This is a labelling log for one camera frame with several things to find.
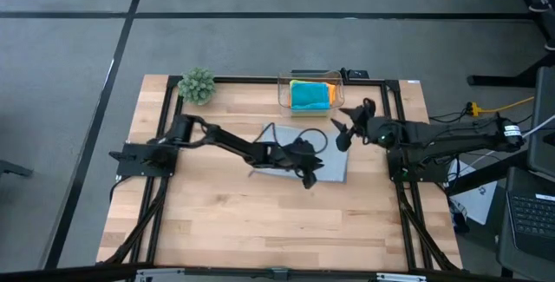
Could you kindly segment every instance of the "small potted plant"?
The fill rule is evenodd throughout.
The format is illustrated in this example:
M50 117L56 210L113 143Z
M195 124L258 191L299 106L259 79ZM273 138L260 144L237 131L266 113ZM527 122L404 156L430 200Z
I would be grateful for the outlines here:
M183 79L178 82L180 95L184 102L196 105L207 104L216 93L214 74L208 69L194 68L183 73Z

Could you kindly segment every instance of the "gray cloth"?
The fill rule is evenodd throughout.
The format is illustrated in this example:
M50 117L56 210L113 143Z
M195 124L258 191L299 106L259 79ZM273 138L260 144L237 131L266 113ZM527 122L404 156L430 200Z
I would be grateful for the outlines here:
M303 129L291 128L286 126L276 125L276 137L279 144L282 146L287 145L295 140ZM325 133L328 137L328 147L320 154L316 155L322 160L324 166L317 169L314 174L318 182L345 182L345 174L347 173L347 157L348 152L341 152L337 149L336 138L339 131L329 131ZM303 134L302 138L308 140L313 146L314 150L318 151L323 148L325 139L322 134L317 131L309 131ZM271 141L274 142L271 128L266 130L258 141ZM281 169L256 169L257 173L273 174L283 177L299 179L293 171L285 171Z

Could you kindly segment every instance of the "yellow cable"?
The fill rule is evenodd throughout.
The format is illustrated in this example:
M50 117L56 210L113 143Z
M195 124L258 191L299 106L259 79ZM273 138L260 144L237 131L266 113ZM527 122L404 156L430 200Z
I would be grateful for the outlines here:
M527 99L524 99L524 100L522 100L522 101L518 101L518 102L513 103L513 104L511 104L511 105L504 106L504 107L502 107L502 108L496 108L496 109L481 109L480 112L481 112L481 113L495 113L495 112L499 112L499 111L506 110L506 109L509 109L509 108L514 108L514 107L517 106L517 105L520 105L520 104L522 104L522 103L529 102L529 101L531 101L531 100L533 100L533 99L534 99L534 97L531 96L531 97L529 97L529 98L527 98Z

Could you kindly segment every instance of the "gray carpet floor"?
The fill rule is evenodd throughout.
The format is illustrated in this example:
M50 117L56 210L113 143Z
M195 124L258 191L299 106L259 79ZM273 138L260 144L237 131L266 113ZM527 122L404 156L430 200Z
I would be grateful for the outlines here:
M0 0L0 11L127 11L131 0ZM526 12L522 0L140 0L139 12ZM123 19L0 18L0 159L32 178L0 179L0 272L42 265ZM545 55L527 21L145 19L135 20L60 266L95 262L121 148L145 74L192 67L217 75L290 69L366 69L422 82L430 115L468 101L495 108L531 89L469 87L467 75L515 75ZM519 120L530 104L508 111ZM471 272L500 274L492 252L460 239Z

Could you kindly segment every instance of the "butcher block tabletop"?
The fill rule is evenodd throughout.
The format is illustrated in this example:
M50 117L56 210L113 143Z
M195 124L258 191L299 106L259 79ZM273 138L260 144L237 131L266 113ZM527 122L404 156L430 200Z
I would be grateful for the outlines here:
M145 75L129 131L131 142L145 143L155 137L167 80L168 75ZM399 83L407 120L428 122L420 83ZM328 118L282 116L276 84L216 86L217 93L208 104L185 104L182 113L200 115L248 141L269 122L324 132L333 129ZM376 103L376 115L383 115L380 88L344 86L344 94L345 108L361 105L368 97ZM175 89L169 112L174 111L177 98ZM389 98L395 112L393 96ZM172 115L168 114L166 129ZM337 112L334 117L350 124L347 115ZM192 140L201 135L195 129ZM318 182L310 190L305 190L300 180L250 174L251 170L240 157L222 148L181 150L169 182L154 263L407 271L399 206L383 148L353 140L346 183ZM146 177L133 177L115 189L99 261L111 256L136 225L145 183ZM460 267L445 194L432 183L419 183L419 188L427 229ZM420 242L412 230L416 262L422 267ZM149 238L148 228L139 261L146 257Z

